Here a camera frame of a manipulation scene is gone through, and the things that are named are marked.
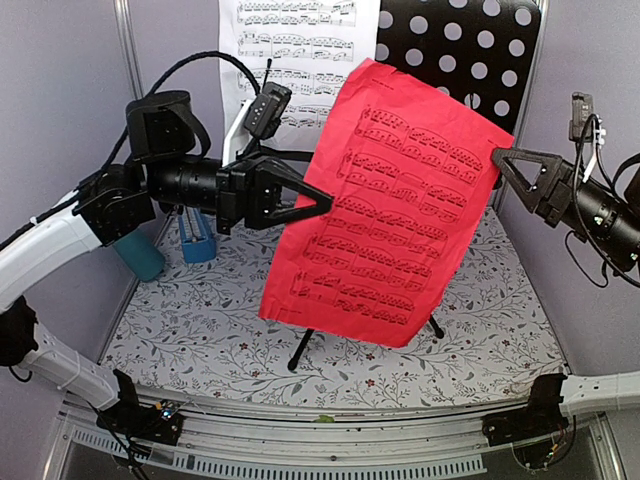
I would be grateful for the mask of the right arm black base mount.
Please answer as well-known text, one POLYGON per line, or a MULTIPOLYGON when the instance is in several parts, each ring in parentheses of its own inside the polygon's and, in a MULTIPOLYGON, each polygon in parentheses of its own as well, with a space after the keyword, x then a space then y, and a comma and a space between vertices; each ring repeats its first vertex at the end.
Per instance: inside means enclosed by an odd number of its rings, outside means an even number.
POLYGON ((537 377, 523 407, 489 414, 482 419, 482 433, 490 446, 532 439, 564 430, 568 419, 561 413, 561 388, 568 376, 562 373, 537 377))

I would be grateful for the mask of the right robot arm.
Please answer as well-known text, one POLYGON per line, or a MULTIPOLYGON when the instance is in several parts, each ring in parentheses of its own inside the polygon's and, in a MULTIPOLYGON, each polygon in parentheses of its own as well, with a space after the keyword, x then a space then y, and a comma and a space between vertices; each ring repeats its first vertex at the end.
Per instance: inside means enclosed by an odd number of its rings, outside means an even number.
MULTIPOLYGON (((639 265, 639 205, 589 177, 580 150, 570 163, 554 154, 498 148, 492 161, 528 212, 550 227, 566 225, 595 250, 606 270, 639 286, 628 275, 639 265)), ((564 416, 637 409, 639 372, 543 375, 534 381, 529 403, 516 421, 527 436, 552 424, 556 409, 564 416)))

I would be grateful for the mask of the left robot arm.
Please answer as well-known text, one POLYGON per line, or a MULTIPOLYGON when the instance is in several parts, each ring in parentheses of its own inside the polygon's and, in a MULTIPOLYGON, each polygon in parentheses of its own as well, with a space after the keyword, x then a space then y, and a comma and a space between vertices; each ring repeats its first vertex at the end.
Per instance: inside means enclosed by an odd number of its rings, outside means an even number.
POLYGON ((130 377, 88 360, 39 322, 25 293, 70 261, 114 244, 155 218, 157 205, 193 207, 215 217, 217 231, 253 230, 314 218, 332 197, 260 148, 279 127, 289 91, 268 84, 239 115, 248 134, 236 160, 208 157, 210 137, 184 90, 151 93, 126 108, 131 158, 83 180, 54 207, 1 246, 1 363, 54 382, 128 434, 148 426, 130 377))

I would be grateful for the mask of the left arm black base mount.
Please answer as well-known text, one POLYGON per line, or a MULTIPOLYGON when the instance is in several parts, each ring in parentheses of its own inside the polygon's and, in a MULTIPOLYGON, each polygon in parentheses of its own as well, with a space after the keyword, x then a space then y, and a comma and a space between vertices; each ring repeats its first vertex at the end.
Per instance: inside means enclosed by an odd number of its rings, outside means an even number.
POLYGON ((122 434, 129 439, 176 446, 184 420, 179 406, 172 401, 162 400, 145 406, 119 400, 114 406, 98 411, 96 424, 104 430, 122 434))

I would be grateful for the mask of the red sheet music paper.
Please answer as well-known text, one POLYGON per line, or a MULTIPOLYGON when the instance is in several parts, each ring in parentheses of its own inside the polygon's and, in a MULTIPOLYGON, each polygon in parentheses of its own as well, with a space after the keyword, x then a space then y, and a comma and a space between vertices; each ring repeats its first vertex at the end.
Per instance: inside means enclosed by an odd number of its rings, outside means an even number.
POLYGON ((364 61, 333 105, 306 172, 330 194, 288 225, 265 320, 392 348, 440 305, 496 183, 510 133, 392 66, 364 61))

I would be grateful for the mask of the black music stand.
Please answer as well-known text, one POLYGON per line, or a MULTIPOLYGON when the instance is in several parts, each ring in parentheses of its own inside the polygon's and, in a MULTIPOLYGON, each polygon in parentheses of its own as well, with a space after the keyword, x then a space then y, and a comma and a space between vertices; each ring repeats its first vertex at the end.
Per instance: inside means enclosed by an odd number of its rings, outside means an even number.
POLYGON ((501 87, 499 1, 378 2, 375 55, 366 60, 441 90, 513 137, 508 122, 492 112, 501 87))

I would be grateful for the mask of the white sheet music paper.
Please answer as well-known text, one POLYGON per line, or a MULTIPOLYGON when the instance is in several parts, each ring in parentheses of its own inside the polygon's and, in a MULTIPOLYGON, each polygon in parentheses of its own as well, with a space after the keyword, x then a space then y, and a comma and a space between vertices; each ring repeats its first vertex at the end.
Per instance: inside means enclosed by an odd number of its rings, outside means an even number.
POLYGON ((380 7, 378 1, 219 2, 220 50, 243 62, 258 83, 292 92, 267 145, 315 149, 347 77, 375 55, 380 7))

